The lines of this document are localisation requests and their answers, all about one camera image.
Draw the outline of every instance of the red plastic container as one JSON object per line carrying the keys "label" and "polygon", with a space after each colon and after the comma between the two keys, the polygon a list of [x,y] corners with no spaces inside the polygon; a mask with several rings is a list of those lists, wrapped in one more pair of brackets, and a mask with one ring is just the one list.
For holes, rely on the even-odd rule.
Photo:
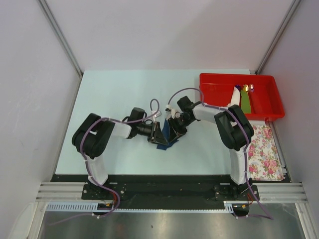
{"label": "red plastic container", "polygon": [[246,117],[249,120],[275,121],[285,116],[277,85],[272,76],[201,73],[199,79],[200,89],[204,92],[204,101],[210,105],[226,106],[230,103],[235,85],[253,84],[255,90],[249,93],[252,113],[245,114]]}

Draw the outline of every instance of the white wall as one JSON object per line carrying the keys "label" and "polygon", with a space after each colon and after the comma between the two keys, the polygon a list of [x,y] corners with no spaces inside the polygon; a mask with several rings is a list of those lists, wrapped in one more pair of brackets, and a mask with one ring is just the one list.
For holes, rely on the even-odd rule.
{"label": "white wall", "polygon": [[0,238],[49,179],[79,78],[35,0],[0,2]]}
{"label": "white wall", "polygon": [[292,0],[47,0],[82,70],[256,70]]}
{"label": "white wall", "polygon": [[276,79],[286,116],[276,121],[288,169],[319,222],[319,1],[304,1],[263,74]]}

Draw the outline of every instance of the floral placemat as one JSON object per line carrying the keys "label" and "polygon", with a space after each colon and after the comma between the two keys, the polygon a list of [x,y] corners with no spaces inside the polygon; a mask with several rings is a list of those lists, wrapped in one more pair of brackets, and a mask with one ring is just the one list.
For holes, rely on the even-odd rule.
{"label": "floral placemat", "polygon": [[284,179],[272,131],[266,125],[253,125],[254,136],[248,151],[249,172],[253,180]]}

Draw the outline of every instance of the metal floor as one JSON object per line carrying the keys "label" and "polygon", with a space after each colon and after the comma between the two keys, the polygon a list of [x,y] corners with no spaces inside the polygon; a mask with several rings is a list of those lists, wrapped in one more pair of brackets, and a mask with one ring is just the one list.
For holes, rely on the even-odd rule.
{"label": "metal floor", "polygon": [[[47,226],[76,215],[46,212],[39,239],[304,239],[295,204],[265,205],[275,218],[236,220],[231,214],[114,213],[103,219],[83,216]],[[261,213],[252,205],[251,214]]]}

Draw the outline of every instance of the floral cloth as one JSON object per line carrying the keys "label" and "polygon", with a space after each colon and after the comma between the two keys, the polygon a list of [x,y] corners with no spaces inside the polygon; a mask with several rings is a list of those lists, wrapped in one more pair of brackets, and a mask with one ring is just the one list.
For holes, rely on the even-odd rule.
{"label": "floral cloth", "polygon": [[277,148],[269,126],[253,125],[254,136],[248,151],[249,172],[253,180],[284,179]]}

